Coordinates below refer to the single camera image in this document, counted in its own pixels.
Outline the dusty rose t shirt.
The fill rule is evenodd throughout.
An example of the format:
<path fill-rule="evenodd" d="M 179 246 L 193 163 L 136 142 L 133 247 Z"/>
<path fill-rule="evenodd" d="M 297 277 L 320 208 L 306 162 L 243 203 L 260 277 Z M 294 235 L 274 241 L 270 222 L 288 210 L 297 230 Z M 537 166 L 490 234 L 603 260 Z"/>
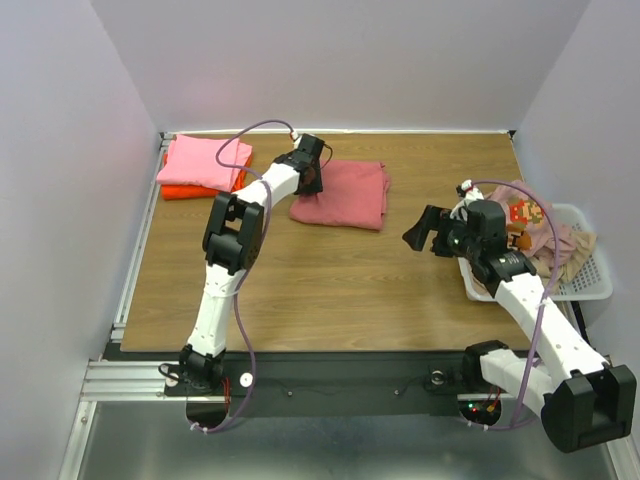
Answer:
<path fill-rule="evenodd" d="M 297 222 L 381 231 L 391 177 L 385 164 L 333 160 L 322 172 L 323 191 L 299 196 L 289 217 Z"/>

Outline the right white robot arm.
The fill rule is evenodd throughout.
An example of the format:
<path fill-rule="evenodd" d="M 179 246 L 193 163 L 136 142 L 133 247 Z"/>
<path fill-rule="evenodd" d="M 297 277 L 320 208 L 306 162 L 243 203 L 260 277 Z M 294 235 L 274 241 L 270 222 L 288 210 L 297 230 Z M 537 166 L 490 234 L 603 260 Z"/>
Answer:
<path fill-rule="evenodd" d="M 498 203 L 472 200 L 458 211 L 428 205 L 403 239 L 414 251 L 428 247 L 437 256 L 466 260 L 531 342 L 528 358 L 500 341 L 467 347 L 460 366 L 466 387 L 493 385 L 516 396 L 563 453 L 630 434 L 634 374 L 588 345 L 546 296 L 529 259 L 509 249 L 506 217 Z"/>

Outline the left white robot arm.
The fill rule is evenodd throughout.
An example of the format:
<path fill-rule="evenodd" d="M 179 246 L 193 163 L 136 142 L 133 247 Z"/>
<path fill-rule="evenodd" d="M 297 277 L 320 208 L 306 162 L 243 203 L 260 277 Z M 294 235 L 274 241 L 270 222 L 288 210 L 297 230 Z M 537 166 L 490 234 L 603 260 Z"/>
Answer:
<path fill-rule="evenodd" d="M 203 294 L 193 330 L 179 354 L 175 380 L 202 394 L 221 386 L 234 300 L 259 256 L 271 208 L 289 195 L 323 190 L 321 155 L 325 148 L 323 140 L 302 134 L 293 141 L 293 150 L 276 157 L 255 181 L 214 200 L 202 241 Z"/>

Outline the mauve pixel print t shirt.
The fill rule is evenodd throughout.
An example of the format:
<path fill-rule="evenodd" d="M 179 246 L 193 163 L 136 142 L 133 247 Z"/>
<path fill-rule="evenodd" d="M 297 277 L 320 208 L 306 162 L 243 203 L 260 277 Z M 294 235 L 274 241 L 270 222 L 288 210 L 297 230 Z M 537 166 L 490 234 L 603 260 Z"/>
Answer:
<path fill-rule="evenodd" d="M 553 208 L 544 203 L 541 207 L 526 193 L 500 185 L 487 197 L 497 202 L 505 213 L 507 247 L 524 254 L 541 277 L 549 278 L 558 254 L 559 267 L 566 265 L 578 248 L 573 230 L 557 220 L 557 236 L 554 236 L 547 214 Z"/>

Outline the beige t shirt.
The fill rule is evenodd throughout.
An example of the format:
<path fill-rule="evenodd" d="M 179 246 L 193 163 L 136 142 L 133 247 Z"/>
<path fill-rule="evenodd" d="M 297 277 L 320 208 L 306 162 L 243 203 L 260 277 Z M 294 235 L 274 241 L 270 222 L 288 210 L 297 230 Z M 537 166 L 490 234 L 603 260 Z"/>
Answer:
<path fill-rule="evenodd" d="M 543 284 L 547 285 L 551 279 L 555 255 L 552 232 L 544 230 L 538 235 L 521 227 L 508 226 L 507 233 L 508 246 L 512 250 L 524 253 L 541 277 Z M 563 224 L 559 226 L 558 233 L 560 265 L 552 289 L 554 294 L 577 276 L 593 253 L 597 240 L 597 235 L 592 232 L 576 231 Z"/>

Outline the folded pink t shirt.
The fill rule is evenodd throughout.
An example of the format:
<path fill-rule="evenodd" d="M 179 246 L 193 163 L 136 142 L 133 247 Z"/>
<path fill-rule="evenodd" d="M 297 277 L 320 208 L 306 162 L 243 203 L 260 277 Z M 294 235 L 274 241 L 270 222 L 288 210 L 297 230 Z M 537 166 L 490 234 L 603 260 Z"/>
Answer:
<path fill-rule="evenodd" d="M 160 185 L 195 185 L 230 191 L 247 166 L 252 147 L 238 139 L 207 139 L 177 135 L 170 143 L 165 165 L 156 176 Z"/>

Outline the white plastic laundry basket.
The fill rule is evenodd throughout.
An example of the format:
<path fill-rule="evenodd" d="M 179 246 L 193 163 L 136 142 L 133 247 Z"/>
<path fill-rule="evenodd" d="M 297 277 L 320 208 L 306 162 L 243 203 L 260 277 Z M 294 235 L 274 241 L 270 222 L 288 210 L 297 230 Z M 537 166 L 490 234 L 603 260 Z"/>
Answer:
<path fill-rule="evenodd" d="M 554 219 L 572 228 L 581 240 L 586 233 L 592 231 L 584 214 L 571 204 L 555 203 Z M 584 260 L 580 261 L 580 269 L 575 269 L 575 256 L 560 269 L 560 277 L 554 284 L 551 298 L 556 302 L 604 300 L 611 296 L 613 286 L 609 271 L 600 248 L 595 242 L 589 247 Z M 460 273 L 463 278 L 466 295 L 472 301 L 494 302 L 486 289 L 476 281 L 471 273 L 469 263 L 458 259 Z"/>

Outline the folded orange t shirt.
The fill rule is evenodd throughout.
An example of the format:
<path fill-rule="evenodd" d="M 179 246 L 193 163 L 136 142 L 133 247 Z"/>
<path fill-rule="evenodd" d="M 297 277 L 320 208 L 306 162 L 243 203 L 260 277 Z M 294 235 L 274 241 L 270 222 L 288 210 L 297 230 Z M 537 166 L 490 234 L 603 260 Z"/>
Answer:
<path fill-rule="evenodd" d="M 166 201 L 211 198 L 220 192 L 235 192 L 245 186 L 246 173 L 241 169 L 223 168 L 216 162 L 210 170 L 200 164 L 171 168 L 171 162 L 176 160 L 164 154 L 162 169 L 156 177 L 161 197 Z"/>

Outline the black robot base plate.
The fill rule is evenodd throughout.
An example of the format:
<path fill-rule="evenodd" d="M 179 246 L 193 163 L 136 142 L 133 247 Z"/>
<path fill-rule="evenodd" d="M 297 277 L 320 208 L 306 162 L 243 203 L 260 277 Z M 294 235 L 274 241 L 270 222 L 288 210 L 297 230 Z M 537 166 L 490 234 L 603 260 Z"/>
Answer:
<path fill-rule="evenodd" d="M 461 351 L 259 352 L 243 418 L 459 414 L 496 389 L 462 376 Z"/>

